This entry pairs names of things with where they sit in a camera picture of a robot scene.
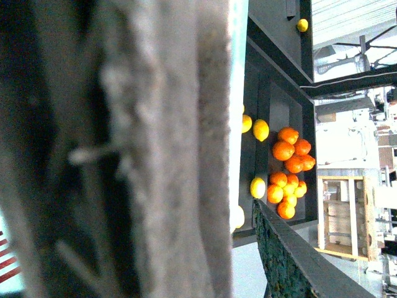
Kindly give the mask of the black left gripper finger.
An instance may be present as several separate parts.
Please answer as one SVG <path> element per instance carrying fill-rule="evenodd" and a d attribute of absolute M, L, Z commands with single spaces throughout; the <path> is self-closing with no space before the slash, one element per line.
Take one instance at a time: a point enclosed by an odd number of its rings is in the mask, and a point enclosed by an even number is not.
<path fill-rule="evenodd" d="M 265 297 L 373 297 L 265 203 L 253 201 L 252 216 L 267 279 Z"/>

